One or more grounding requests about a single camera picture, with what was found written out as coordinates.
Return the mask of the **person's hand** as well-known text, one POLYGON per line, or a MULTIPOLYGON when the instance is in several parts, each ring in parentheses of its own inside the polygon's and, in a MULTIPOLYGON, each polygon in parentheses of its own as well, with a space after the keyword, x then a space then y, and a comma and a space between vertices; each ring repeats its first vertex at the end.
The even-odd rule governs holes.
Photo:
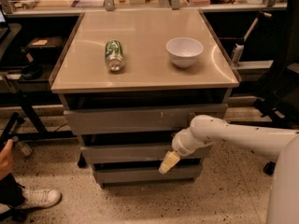
POLYGON ((12 147, 13 141, 8 139, 4 148, 0 151, 0 180, 9 175, 13 170, 12 147))

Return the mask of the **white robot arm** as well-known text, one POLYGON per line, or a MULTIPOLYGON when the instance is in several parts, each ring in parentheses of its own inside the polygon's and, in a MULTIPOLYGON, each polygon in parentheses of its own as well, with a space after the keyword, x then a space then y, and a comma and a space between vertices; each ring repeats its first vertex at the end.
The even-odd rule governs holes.
POLYGON ((292 129, 229 124, 199 115, 176 133, 159 172, 167 173, 181 158, 215 142, 226 142, 276 162, 266 224, 299 224, 299 132, 292 129))

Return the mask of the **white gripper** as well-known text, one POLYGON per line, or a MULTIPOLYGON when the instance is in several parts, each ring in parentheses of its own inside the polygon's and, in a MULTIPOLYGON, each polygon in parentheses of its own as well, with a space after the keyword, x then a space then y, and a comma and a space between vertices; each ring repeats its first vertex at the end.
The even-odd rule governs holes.
POLYGON ((190 128, 183 129, 175 134, 172 140, 172 148, 174 151, 168 151, 158 169, 160 174, 166 174, 170 171, 179 161, 180 156, 186 157, 199 147, 200 141, 197 140, 190 128))

